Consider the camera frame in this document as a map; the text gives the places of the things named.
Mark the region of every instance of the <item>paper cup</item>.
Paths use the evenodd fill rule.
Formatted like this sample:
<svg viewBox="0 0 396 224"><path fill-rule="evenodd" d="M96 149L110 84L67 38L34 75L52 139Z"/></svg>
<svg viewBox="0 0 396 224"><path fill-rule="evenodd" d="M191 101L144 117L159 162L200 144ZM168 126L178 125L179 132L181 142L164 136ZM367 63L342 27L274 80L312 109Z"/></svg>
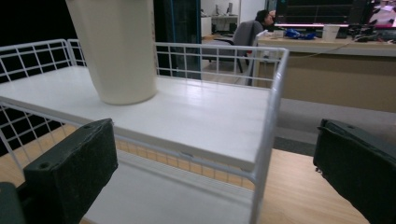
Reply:
<svg viewBox="0 0 396 224"><path fill-rule="evenodd" d="M152 0L66 0L99 98L112 105L156 93Z"/></svg>
<svg viewBox="0 0 396 224"><path fill-rule="evenodd" d="M322 40L325 42L334 42L339 29L339 25L324 25Z"/></svg>

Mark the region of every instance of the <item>wire rack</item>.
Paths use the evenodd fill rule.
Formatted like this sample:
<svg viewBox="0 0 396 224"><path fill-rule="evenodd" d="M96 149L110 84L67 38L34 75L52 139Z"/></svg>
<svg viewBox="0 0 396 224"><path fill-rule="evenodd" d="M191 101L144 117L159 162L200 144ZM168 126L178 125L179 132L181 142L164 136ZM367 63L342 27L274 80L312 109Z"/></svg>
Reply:
<svg viewBox="0 0 396 224"><path fill-rule="evenodd" d="M116 135L117 149L252 190L253 205L249 223L256 223L260 213L274 138L273 129L276 125L289 52L285 49L274 48L173 43L155 43L155 46L157 75L160 77L238 88L265 88L271 92L267 103L269 105L266 112L268 116L263 124L268 131L262 137L261 142L265 150L262 150L258 156L254 169L246 171L237 166L212 161L210 158L155 147L120 135ZM244 67L245 72L239 71L238 61ZM69 66L87 66L81 46L76 39L2 47L0 48L0 63L2 82L29 78ZM7 150L7 154L0 157L6 161L0 162L2 166L0 180L12 182L17 186L24 181L22 174L24 166L83 125L73 120L55 118L18 105L4 103L1 101L1 96L0 106L0 137Z"/></svg>

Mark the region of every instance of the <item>office chair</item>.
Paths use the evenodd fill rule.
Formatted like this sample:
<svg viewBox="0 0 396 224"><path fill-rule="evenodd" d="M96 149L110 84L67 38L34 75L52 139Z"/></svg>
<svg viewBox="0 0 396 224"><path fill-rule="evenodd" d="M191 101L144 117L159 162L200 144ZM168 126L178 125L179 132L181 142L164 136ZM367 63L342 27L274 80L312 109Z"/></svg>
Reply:
<svg viewBox="0 0 396 224"><path fill-rule="evenodd" d="M262 32L262 25L258 21L244 21L239 24L238 28L236 28L233 37L229 38L216 38L204 45L220 45L220 46L252 46L256 35ZM224 58L221 56L235 56L235 52L233 49L219 49L219 58L217 58L217 50L216 49L205 49L202 48L202 53L204 60L209 60L210 62L213 60L219 60L223 62L234 62L234 58ZM236 56L246 56L247 52L245 50L238 50L236 52ZM236 62L239 67L239 71L243 73L242 64L239 59L236 59Z"/></svg>

